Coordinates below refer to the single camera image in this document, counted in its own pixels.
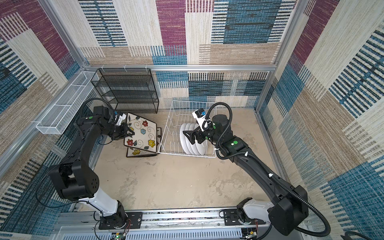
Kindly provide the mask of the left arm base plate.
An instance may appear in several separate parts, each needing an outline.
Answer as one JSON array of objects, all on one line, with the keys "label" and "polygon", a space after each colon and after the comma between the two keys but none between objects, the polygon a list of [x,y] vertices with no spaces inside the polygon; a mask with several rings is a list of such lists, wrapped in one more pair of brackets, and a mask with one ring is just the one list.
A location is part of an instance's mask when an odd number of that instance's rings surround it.
[{"label": "left arm base plate", "polygon": [[139,229],[142,224],[143,212],[126,212],[122,217],[112,215],[101,217],[99,230]]}]

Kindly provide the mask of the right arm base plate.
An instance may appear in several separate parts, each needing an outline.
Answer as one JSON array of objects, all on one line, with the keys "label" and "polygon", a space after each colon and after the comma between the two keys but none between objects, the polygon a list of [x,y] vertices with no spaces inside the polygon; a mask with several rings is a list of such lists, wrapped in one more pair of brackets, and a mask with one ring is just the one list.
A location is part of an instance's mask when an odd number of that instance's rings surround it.
[{"label": "right arm base plate", "polygon": [[224,219],[226,226],[240,225],[265,225],[267,222],[259,219],[249,218],[243,210],[240,209],[222,209],[219,211],[219,217]]}]

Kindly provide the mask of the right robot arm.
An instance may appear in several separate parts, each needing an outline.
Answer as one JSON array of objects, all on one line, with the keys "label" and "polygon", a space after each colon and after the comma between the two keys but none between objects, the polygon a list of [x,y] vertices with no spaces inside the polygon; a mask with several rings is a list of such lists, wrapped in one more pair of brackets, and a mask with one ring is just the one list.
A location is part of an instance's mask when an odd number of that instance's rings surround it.
[{"label": "right robot arm", "polygon": [[224,218],[233,216],[240,225],[254,225],[258,220],[268,222],[282,235],[297,230],[309,216],[308,194],[303,187],[292,184],[276,175],[241,138],[231,130],[232,117],[215,115],[209,118],[203,109],[193,112],[198,127],[184,130],[182,134],[193,145],[210,142],[221,160],[230,160],[243,169],[262,188],[270,204],[259,204],[246,198],[237,205],[234,213],[225,211]]}]

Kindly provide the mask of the floral square plate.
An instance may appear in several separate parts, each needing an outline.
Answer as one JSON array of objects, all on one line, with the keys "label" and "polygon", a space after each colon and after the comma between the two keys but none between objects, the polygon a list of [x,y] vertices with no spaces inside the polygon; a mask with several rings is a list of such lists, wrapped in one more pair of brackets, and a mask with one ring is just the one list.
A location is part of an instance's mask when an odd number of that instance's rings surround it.
[{"label": "floral square plate", "polygon": [[137,130],[133,137],[125,138],[124,145],[128,147],[127,158],[156,156],[162,137],[162,129],[152,127]]}]

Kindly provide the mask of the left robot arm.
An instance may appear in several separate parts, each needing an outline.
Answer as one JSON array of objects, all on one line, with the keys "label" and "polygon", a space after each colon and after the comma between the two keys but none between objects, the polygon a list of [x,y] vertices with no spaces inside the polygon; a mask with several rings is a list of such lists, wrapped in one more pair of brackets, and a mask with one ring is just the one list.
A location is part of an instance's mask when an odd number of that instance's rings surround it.
[{"label": "left robot arm", "polygon": [[48,176],[61,199],[89,204],[99,211],[103,224],[122,228],[128,220],[124,207],[102,190],[89,160],[100,136],[120,140],[133,132],[126,123],[117,122],[115,112],[104,106],[96,106],[92,115],[81,117],[75,126],[79,134],[61,162],[50,167]]}]

